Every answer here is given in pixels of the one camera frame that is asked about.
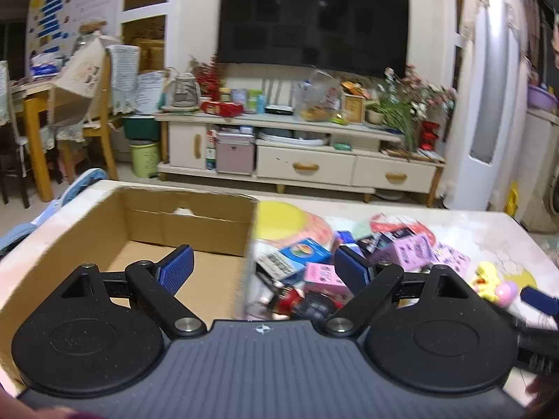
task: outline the poster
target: poster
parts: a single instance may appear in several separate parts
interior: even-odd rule
[[[27,12],[27,73],[31,58],[54,52],[68,58],[83,22],[106,20],[105,32],[115,35],[120,0],[30,0]]]

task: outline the white cabinet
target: white cabinet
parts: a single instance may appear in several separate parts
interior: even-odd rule
[[[205,170],[206,140],[205,124],[169,123],[169,163]]]
[[[349,186],[355,159],[349,154],[259,146],[256,176]]]
[[[434,165],[358,156],[352,186],[429,193]]]

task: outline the pink ball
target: pink ball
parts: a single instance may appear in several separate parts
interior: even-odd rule
[[[518,286],[511,280],[507,280],[495,288],[495,295],[499,298],[497,304],[501,307],[510,306],[517,294]]]

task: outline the black tv screen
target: black tv screen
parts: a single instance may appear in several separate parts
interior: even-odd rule
[[[220,63],[402,77],[409,0],[222,0]]]

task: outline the wooden picture frame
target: wooden picture frame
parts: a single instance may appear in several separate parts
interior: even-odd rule
[[[365,121],[365,98],[353,94],[344,93],[342,109],[349,113],[348,122],[362,124]]]

